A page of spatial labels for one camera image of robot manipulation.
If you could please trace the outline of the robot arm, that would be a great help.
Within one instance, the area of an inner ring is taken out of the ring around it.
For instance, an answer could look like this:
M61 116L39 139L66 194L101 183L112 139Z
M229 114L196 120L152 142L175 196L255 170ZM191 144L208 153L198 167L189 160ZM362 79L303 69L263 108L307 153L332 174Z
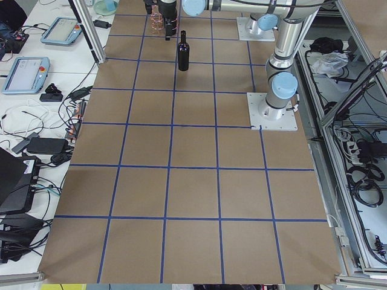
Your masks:
M205 10L258 14L257 27L264 31L279 25L273 54L267 61L268 93L258 105L266 120L280 119L295 95L298 83L290 72L302 40L323 1L181 1L184 12L198 16Z

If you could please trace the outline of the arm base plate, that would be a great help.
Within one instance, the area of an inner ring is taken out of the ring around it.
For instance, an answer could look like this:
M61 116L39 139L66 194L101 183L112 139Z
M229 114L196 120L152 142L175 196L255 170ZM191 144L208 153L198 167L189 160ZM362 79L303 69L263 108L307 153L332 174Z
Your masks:
M260 18L242 18L236 19L239 40L274 42L274 27L278 21L275 15L263 15Z
M297 131L295 113L288 100L286 107L274 109L266 102L267 93L247 93L250 128L263 131Z

